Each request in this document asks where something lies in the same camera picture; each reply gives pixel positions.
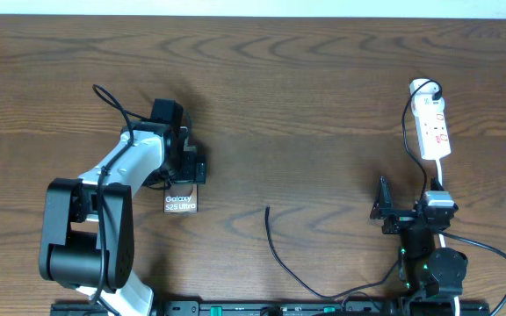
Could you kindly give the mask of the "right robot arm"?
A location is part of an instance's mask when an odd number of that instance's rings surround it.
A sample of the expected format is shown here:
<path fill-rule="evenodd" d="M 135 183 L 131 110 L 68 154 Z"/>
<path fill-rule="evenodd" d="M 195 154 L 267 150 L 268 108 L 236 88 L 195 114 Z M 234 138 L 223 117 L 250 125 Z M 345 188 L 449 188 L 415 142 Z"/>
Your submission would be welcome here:
<path fill-rule="evenodd" d="M 450 226 L 458 210 L 448 191 L 438 180 L 410 209 L 397 209 L 387 180 L 378 181 L 371 219 L 383 221 L 383 234 L 400 237 L 399 275 L 408 292 L 392 303 L 400 315 L 461 315 L 459 296 L 467 273 L 463 253 L 436 243 L 435 237 Z"/>

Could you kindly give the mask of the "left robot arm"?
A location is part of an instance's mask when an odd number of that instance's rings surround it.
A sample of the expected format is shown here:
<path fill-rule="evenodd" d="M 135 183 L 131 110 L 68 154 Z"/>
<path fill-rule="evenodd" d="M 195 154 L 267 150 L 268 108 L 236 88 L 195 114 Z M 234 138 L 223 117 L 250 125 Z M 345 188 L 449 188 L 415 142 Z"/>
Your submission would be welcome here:
<path fill-rule="evenodd" d="M 166 306 L 133 270 L 133 198 L 206 180 L 189 126 L 148 119 L 127 124 L 96 167 L 47 187 L 40 240 L 43 279 L 81 292 L 87 303 L 54 303 L 53 315 L 162 315 Z"/>

